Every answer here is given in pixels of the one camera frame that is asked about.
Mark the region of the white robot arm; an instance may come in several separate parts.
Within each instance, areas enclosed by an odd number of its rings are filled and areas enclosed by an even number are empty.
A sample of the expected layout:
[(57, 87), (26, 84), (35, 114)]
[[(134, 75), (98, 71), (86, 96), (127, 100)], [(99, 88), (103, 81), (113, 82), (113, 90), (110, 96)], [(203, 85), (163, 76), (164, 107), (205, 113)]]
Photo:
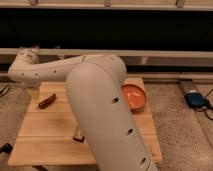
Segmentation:
[(126, 66), (114, 54), (89, 54), (41, 63), (18, 52), (10, 79), (29, 87), (63, 81), (68, 103), (101, 171), (158, 171), (122, 95)]

